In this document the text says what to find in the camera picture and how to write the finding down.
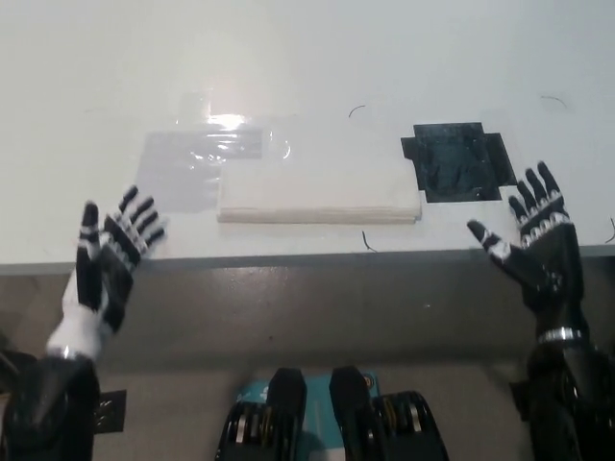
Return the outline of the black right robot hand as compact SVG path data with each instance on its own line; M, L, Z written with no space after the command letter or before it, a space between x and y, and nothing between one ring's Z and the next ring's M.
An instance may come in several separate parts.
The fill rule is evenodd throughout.
M517 245L477 220L470 220L467 228L492 262L521 286L540 342L587 337L578 236L562 192L543 161L526 171L517 190L517 196L508 198L519 231Z

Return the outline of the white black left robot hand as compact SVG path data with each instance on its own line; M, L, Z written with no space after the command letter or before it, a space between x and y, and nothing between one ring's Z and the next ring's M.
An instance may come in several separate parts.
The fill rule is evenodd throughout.
M86 202L75 267L61 300L62 318L46 352L97 360L123 324L135 270L164 237L154 198L140 196L135 185L103 222L98 206Z

